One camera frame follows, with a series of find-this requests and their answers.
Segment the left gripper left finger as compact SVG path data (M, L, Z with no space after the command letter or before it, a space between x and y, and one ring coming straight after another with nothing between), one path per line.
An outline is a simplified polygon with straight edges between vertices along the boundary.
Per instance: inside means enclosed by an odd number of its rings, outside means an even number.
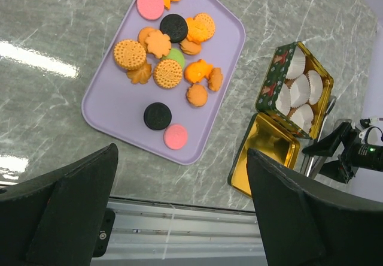
M1 265L90 265L117 164L112 143L1 188Z

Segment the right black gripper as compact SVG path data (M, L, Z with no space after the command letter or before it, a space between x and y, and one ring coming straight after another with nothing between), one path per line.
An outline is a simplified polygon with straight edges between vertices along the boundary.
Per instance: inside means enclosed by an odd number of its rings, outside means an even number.
M342 183L348 184L357 172L357 167L353 166L352 162L352 148L361 144L359 133L352 128L350 122L342 122L331 134L305 147L302 153L309 156L332 157L342 144L344 149L338 156L339 160L324 163L319 174L330 179L340 179Z

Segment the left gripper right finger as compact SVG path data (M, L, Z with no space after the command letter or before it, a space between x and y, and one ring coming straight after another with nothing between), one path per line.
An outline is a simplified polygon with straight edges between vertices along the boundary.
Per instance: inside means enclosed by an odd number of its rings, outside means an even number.
M256 149L247 174L269 265L382 265L382 203L297 173Z

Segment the metal tongs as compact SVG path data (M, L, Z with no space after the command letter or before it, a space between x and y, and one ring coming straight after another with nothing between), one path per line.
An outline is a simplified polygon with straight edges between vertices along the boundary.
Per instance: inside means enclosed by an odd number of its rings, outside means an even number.
M336 101L337 101L337 97L335 97L334 95L331 95L330 99L329 99L329 102L327 104L326 111L324 112L323 121L320 124L320 131L318 133L318 137L316 139L312 140L309 143L310 146L315 144L315 143L317 143L321 139L321 136L322 136L322 133L323 133L324 124L325 124L325 122L327 120L327 116L333 110L333 107L335 106ZM301 170L303 171L303 174L305 176L310 177L310 178L313 179L315 177L315 174L314 174L314 165L315 164L316 164L315 156L313 156L313 155L305 155L304 159L303 159L303 164L302 164L302 167L301 167Z

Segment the black sandwich cookie bottom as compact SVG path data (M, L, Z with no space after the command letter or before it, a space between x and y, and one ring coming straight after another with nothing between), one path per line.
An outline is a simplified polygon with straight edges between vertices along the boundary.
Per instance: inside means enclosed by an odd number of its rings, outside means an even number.
M171 124L172 113L166 104L154 102L145 109L143 119L148 128L160 131L166 129Z

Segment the orange round cookie bottom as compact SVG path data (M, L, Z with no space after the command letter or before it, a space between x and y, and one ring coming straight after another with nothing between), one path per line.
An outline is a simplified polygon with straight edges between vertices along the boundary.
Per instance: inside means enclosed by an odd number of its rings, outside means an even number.
M208 92L204 86L193 84L188 88L186 98L192 106L202 107L208 100Z

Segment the round tan biscuit top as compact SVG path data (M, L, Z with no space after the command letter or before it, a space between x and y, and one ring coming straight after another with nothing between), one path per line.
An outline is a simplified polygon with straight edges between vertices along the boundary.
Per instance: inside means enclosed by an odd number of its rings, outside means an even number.
M205 40L211 39L215 34L215 22L213 18L207 13L199 13L194 17L194 19L206 26L207 37Z

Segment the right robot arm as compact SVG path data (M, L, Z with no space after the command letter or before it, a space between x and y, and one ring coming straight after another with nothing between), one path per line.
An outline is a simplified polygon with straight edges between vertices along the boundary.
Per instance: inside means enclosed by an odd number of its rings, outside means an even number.
M360 131L349 122L342 122L331 134L304 148L309 156L332 157L342 144L343 152L335 161L325 162L319 174L347 184L359 168L382 171L382 146L368 144L360 138Z

